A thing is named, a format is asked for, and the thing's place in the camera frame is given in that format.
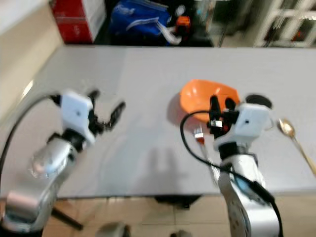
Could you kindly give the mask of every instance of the table surface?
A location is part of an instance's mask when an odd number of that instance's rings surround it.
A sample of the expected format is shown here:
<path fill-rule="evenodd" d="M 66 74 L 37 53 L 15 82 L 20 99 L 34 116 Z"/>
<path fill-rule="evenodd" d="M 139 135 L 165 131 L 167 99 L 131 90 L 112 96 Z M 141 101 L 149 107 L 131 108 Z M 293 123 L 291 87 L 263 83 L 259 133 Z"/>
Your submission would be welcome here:
<path fill-rule="evenodd" d="M 97 138 L 59 192 L 60 198 L 218 194 L 208 167 L 185 150 L 179 122 L 185 114 L 178 92 L 192 79 L 222 82 L 268 96 L 274 116 L 287 117 L 316 161 L 315 59 L 312 49 L 62 47 L 39 72 L 33 88 L 1 127 L 3 143 L 17 114 L 40 94 L 71 88 L 101 90 L 96 113 L 108 118 L 120 100 L 127 108 L 111 133 Z M 197 148 L 187 128 L 190 144 Z M 32 154 L 61 131 L 60 112 L 51 102 L 35 107 L 12 141 L 3 172 L 5 196 L 25 172 Z M 219 162 L 207 137 L 210 155 Z M 257 154 L 267 188 L 274 193 L 313 192 L 316 178 L 303 157 L 276 128 L 250 149 Z"/>

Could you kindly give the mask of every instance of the black cable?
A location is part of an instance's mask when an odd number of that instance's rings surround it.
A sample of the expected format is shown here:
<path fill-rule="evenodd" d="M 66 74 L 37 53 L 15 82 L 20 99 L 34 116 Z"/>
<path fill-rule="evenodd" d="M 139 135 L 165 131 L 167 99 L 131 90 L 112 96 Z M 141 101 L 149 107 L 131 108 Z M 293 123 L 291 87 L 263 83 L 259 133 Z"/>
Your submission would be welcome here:
<path fill-rule="evenodd" d="M 20 117 L 17 119 L 17 121 L 15 122 L 14 126 L 12 127 L 8 138 L 6 139 L 1 157 L 0 157 L 0 191 L 1 191 L 1 177 L 2 177 L 2 171 L 3 171 L 3 167 L 4 167 L 4 162 L 5 162 L 5 158 L 6 158 L 6 154 L 9 150 L 13 135 L 17 129 L 17 127 L 19 126 L 20 122 L 22 121 L 22 119 L 24 118 L 24 116 L 27 114 L 27 112 L 29 110 L 31 110 L 31 108 L 33 108 L 35 105 L 37 105 L 39 102 L 46 100 L 46 99 L 52 99 L 55 103 L 58 100 L 60 96 L 59 95 L 44 95 L 39 97 L 38 99 L 36 99 L 32 104 L 30 104 L 24 111 L 23 113 L 20 115 Z"/>
<path fill-rule="evenodd" d="M 213 166 L 215 168 L 218 168 L 220 171 L 223 171 L 223 172 L 226 172 L 226 173 L 230 173 L 232 175 L 234 175 L 235 177 L 245 181 L 248 185 L 249 185 L 249 188 L 254 192 L 256 193 L 260 198 L 262 198 L 264 201 L 268 202 L 271 204 L 272 208 L 274 209 L 274 211 L 276 212 L 276 216 L 277 216 L 277 219 L 278 219 L 278 222 L 279 222 L 279 237 L 283 237 L 283 226 L 282 226 L 282 220 L 281 220 L 281 216 L 280 216 L 280 212 L 277 208 L 277 204 L 275 202 L 275 198 L 273 197 L 273 195 L 271 195 L 269 193 L 269 191 L 267 191 L 264 187 L 261 186 L 261 184 L 259 184 L 258 182 L 256 181 L 251 181 L 249 179 L 247 179 L 246 177 L 244 177 L 243 175 L 241 174 L 238 174 L 234 171 L 231 171 L 230 169 L 227 169 L 227 168 L 224 168 L 224 167 L 220 167 L 218 165 L 215 165 L 211 162 L 208 162 L 206 160 L 204 160 L 203 158 L 199 157 L 198 155 L 196 155 L 189 147 L 187 141 L 186 141 L 186 138 L 185 138 L 185 135 L 184 135 L 184 124 L 185 122 L 188 120 L 189 117 L 195 115 L 195 114 L 213 114 L 213 115 L 218 115 L 217 112 L 212 112 L 212 111 L 209 111 L 209 110 L 199 110 L 199 111 L 195 111 L 195 112 L 192 112 L 192 113 L 189 113 L 187 115 L 185 115 L 183 117 L 183 119 L 181 120 L 181 123 L 180 123 L 180 133 L 181 133 L 181 138 L 182 138 L 182 142 L 185 146 L 185 148 L 187 149 L 187 151 L 195 158 L 197 159 L 198 161 L 208 165 L 208 166 Z"/>

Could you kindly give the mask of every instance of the blue bag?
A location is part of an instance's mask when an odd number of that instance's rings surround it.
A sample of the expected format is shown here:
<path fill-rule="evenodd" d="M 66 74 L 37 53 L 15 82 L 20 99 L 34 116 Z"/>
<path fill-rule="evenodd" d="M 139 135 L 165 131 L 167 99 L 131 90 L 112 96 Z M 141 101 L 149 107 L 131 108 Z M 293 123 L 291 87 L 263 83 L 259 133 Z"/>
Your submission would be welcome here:
<path fill-rule="evenodd" d="M 144 0 L 121 0 L 111 14 L 109 31 L 115 36 L 131 39 L 140 37 L 158 38 L 163 35 L 171 44 L 179 44 L 166 25 L 170 19 L 167 8 Z"/>

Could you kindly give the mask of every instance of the spoon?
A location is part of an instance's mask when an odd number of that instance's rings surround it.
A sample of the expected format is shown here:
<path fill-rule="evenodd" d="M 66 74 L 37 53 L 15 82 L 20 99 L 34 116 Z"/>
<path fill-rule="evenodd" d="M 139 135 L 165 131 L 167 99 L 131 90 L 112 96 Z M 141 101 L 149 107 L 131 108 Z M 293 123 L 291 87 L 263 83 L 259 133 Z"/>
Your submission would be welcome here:
<path fill-rule="evenodd" d="M 291 138 L 291 140 L 297 145 L 298 149 L 300 150 L 301 154 L 305 158 L 312 172 L 314 173 L 314 175 L 316 175 L 316 166 L 314 164 L 314 161 L 306 154 L 301 143 L 295 137 L 295 129 L 294 129 L 294 126 L 291 124 L 291 122 L 287 120 L 286 118 L 280 118 L 278 120 L 277 126 L 285 136 L 288 136 L 289 138 Z"/>

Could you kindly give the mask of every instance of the wall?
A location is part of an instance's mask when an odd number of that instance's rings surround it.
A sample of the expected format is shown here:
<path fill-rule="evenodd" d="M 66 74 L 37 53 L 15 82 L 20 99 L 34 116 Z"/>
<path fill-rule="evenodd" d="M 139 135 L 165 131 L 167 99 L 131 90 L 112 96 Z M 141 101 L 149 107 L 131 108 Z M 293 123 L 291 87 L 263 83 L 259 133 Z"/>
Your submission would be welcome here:
<path fill-rule="evenodd" d="M 61 45 L 48 5 L 0 36 L 0 118 L 14 107 L 34 75 Z"/>

